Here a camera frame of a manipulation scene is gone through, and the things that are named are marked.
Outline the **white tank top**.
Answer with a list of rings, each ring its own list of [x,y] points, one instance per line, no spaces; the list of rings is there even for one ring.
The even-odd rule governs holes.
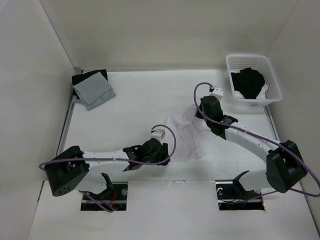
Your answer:
[[[203,119],[196,117],[196,107],[188,106],[184,111],[168,116],[164,124],[169,127],[175,137],[173,141],[168,130],[165,131],[165,140],[169,151],[176,145],[172,163],[187,163],[196,160],[208,159],[225,140],[211,132]]]

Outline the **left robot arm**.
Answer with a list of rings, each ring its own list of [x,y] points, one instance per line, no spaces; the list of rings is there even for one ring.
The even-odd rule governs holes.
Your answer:
[[[114,152],[84,152],[78,145],[72,146],[54,159],[42,163],[39,168],[45,171],[51,193],[60,197],[78,189],[89,173],[97,172],[106,182],[100,182],[95,187],[95,193],[100,199],[108,199],[112,195],[112,186],[107,176],[107,164],[128,163],[125,172],[138,170],[143,165],[166,166],[170,162],[169,147],[156,138],[147,140],[144,144],[125,147]]]

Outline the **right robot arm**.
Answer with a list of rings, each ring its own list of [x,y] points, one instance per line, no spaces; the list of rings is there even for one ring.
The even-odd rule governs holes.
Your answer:
[[[286,193],[308,174],[302,164],[287,152],[289,150],[301,157],[294,142],[276,141],[276,144],[272,144],[249,135],[236,118],[223,114],[220,101],[213,95],[202,97],[199,109],[206,117],[218,122],[206,120],[206,125],[213,134],[245,148],[266,164],[266,169],[254,172],[246,170],[232,180],[231,190],[236,197],[243,198],[251,190],[263,188],[273,188],[280,193]]]

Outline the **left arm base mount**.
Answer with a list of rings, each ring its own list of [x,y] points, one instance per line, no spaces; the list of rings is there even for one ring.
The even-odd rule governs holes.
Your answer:
[[[82,193],[81,211],[105,211],[113,213],[127,210],[128,182],[114,182],[108,174],[100,174],[104,180],[103,189],[98,193]]]

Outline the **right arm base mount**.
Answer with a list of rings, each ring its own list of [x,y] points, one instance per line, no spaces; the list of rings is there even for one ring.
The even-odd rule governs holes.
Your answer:
[[[264,201],[261,196],[252,199],[255,196],[259,196],[261,190],[247,191],[239,182],[240,178],[248,172],[244,171],[232,180],[215,182],[218,209],[220,211],[265,210]]]

